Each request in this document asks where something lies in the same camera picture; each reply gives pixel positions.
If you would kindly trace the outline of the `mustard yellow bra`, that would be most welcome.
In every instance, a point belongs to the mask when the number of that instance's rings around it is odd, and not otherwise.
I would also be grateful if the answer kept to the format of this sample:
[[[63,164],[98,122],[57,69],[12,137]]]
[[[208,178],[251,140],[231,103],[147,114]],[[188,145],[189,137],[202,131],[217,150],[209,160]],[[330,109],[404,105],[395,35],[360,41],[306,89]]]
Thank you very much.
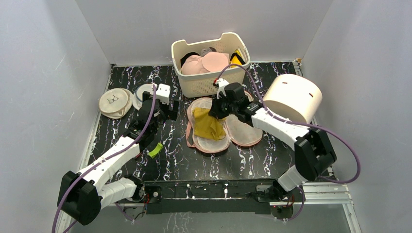
[[[197,137],[222,140],[226,137],[222,120],[209,115],[209,109],[195,107],[192,111],[194,116],[194,134]]]

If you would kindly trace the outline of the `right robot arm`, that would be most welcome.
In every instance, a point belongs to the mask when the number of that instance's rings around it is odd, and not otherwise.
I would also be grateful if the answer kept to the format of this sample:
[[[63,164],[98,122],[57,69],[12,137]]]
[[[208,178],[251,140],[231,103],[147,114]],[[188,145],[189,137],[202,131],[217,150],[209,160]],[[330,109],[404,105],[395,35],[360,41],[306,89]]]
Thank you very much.
[[[258,202],[286,201],[293,190],[307,181],[314,181],[337,160],[327,133],[314,125],[301,126],[287,123],[259,101],[250,101],[240,83],[225,79],[214,81],[218,89],[212,98],[209,115],[223,119],[234,115],[240,122],[263,130],[286,143],[293,151],[295,164],[271,185],[260,185],[250,197]]]

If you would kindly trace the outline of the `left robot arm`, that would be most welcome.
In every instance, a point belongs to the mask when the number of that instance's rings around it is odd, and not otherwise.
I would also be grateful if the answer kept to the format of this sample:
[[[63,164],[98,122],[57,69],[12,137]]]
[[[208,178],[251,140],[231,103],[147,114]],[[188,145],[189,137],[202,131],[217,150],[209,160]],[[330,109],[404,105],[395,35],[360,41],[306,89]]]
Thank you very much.
[[[108,205],[123,199],[133,202],[143,200],[144,182],[133,175],[126,175],[112,183],[108,181],[154,141],[160,125],[177,119],[179,109],[178,100],[159,92],[145,92],[143,99],[137,119],[130,123],[107,152],[80,171],[68,171],[62,177],[58,211],[63,211],[85,226]]]

